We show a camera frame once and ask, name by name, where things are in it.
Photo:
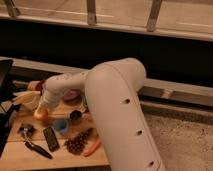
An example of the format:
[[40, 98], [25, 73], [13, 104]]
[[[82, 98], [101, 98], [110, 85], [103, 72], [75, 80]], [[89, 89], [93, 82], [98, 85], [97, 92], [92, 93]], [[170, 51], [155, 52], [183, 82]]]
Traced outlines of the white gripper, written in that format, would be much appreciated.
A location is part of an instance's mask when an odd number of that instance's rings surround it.
[[39, 106], [44, 108], [56, 108], [61, 100], [62, 96], [60, 94], [54, 94], [50, 91], [44, 91], [41, 95]]

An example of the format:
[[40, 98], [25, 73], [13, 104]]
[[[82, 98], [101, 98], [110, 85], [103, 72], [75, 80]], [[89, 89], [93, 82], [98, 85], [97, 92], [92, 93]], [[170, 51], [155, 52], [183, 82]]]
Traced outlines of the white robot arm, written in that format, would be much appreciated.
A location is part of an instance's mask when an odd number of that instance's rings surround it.
[[145, 79], [145, 67], [135, 58], [52, 76], [37, 110], [56, 107], [71, 89], [82, 90], [112, 171], [166, 171], [138, 98]]

